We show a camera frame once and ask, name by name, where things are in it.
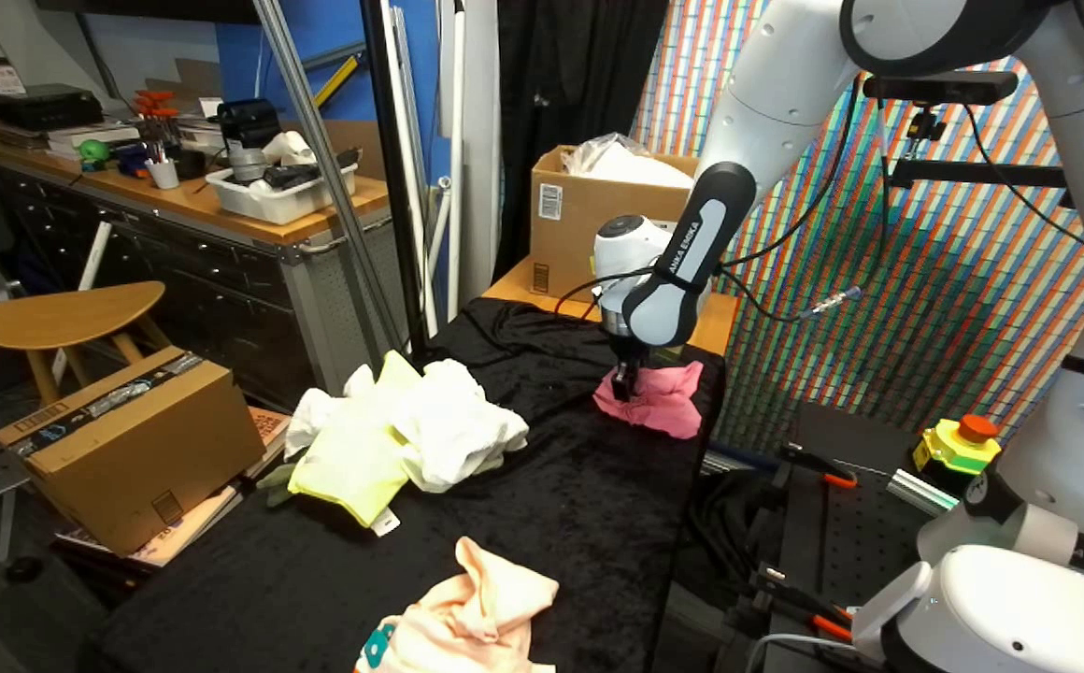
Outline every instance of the pink cloth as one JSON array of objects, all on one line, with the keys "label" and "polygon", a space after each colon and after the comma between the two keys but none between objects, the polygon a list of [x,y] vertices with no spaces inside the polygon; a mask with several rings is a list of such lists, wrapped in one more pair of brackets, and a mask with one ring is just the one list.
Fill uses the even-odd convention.
[{"label": "pink cloth", "polygon": [[471,537],[456,543],[468,574],[429,585],[404,616],[387,616],[362,646],[357,673],[534,673],[531,616],[556,581]]},{"label": "pink cloth", "polygon": [[697,406],[697,388],[698,388],[703,362],[692,358],[683,366],[638,366],[638,386],[628,401],[615,396],[615,370],[603,376],[593,388],[593,404],[626,418],[633,424],[652,424],[671,438],[697,438],[698,432],[698,406]]}]

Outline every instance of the wooden chair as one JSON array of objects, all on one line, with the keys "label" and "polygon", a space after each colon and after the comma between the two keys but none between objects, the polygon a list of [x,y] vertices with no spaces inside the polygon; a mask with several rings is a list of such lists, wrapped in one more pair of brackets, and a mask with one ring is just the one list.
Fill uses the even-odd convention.
[{"label": "wooden chair", "polygon": [[0,347],[24,351],[43,404],[60,401],[60,370],[49,358],[60,355],[76,370],[80,386],[94,373],[84,362],[84,347],[110,338],[124,362],[139,362],[142,351],[132,327],[142,327],[155,347],[167,345],[149,310],[160,304],[160,281],[110,284],[89,291],[28,295],[0,304]]}]

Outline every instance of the cardboard box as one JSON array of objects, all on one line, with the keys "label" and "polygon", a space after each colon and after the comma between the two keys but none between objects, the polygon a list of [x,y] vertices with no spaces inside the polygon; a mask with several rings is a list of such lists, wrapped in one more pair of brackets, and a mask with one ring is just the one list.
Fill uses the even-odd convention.
[{"label": "cardboard box", "polygon": [[[591,281],[591,245],[605,221],[645,211],[674,225],[688,201],[688,191],[676,188],[571,176],[564,151],[571,151],[571,144],[542,151],[531,170],[531,260],[534,291],[545,295],[564,295]],[[662,161],[697,176],[697,156]]]},{"label": "cardboard box", "polygon": [[166,347],[0,429],[37,489],[118,552],[179,522],[266,448],[231,373]]}]

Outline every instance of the white robot link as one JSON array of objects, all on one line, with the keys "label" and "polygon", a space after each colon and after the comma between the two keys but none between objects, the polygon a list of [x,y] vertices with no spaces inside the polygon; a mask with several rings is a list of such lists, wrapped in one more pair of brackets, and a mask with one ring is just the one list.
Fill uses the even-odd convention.
[{"label": "white robot link", "polygon": [[[936,73],[1017,57],[1084,216],[1084,0],[770,0],[729,70],[688,210],[653,272],[603,299],[616,338],[683,345],[726,242],[864,65]],[[633,229],[597,240],[628,245]],[[921,563],[856,610],[890,667],[1084,667],[1084,382],[1057,373]]]}]

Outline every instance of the black curtain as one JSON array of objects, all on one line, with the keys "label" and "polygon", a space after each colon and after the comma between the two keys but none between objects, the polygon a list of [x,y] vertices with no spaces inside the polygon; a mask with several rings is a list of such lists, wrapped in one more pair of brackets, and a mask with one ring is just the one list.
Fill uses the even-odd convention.
[{"label": "black curtain", "polygon": [[531,251],[531,169],[556,143],[628,135],[671,0],[500,0],[505,211],[496,276]]}]

